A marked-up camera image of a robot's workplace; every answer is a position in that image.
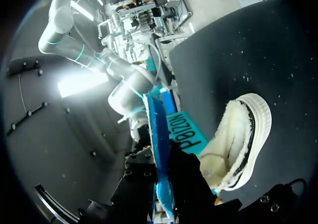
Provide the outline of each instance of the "black bolt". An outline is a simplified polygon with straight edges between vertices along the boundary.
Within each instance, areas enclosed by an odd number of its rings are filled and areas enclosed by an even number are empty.
[[[38,61],[38,60],[35,60],[33,67],[34,67],[34,68],[37,68],[38,65],[39,65],[39,61]]]
[[[150,172],[144,172],[144,176],[145,177],[149,177],[149,176],[151,176],[151,173]]]
[[[273,213],[277,213],[279,211],[279,205],[278,204],[273,204],[270,208],[270,211]]]
[[[124,175],[128,176],[128,175],[131,175],[132,173],[133,172],[131,170],[127,169],[127,170],[125,170]]]
[[[266,195],[261,196],[260,201],[262,203],[268,203],[269,202],[269,197]]]

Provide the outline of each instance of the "robotic arm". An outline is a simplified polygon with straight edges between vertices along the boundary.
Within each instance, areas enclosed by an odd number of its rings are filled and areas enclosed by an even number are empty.
[[[49,23],[39,40],[39,50],[44,54],[61,55],[89,69],[106,70],[118,80],[119,84],[108,97],[108,102],[124,116],[122,120],[129,119],[132,138],[138,142],[138,129],[148,124],[142,97],[153,88],[155,78],[146,69],[130,64],[111,50],[96,53],[81,41],[68,36],[74,26],[71,3],[72,0],[52,1]]]

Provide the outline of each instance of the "screw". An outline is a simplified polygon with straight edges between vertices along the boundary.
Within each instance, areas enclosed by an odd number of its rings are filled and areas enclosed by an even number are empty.
[[[91,152],[89,152],[89,154],[90,154],[91,156],[93,156],[93,157],[95,157],[95,156],[97,155],[96,151],[91,151]]]
[[[270,211],[273,213],[277,213],[279,211],[279,205],[278,204],[273,204],[270,208]]]
[[[131,170],[127,169],[127,170],[125,170],[124,175],[128,176],[128,175],[131,175],[132,173],[133,172]]]
[[[144,176],[145,177],[149,177],[149,176],[151,176],[151,173],[150,172],[144,172]]]
[[[260,201],[261,201],[261,203],[268,203],[268,202],[269,202],[269,197],[266,196],[266,195],[263,195],[263,196],[260,198]]]

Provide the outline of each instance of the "black machine part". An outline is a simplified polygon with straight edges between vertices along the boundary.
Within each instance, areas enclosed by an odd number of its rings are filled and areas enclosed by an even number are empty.
[[[296,195],[291,184],[278,184],[248,207],[239,211],[238,199],[215,206],[216,195],[200,172],[200,161],[194,154],[181,150],[171,141],[168,180],[174,198],[175,223],[262,222],[286,223],[291,220]],[[132,153],[125,162],[126,170],[111,198],[112,206],[90,200],[80,219],[58,204],[41,185],[36,192],[62,223],[79,224],[146,224],[154,218],[157,170],[151,147]]]

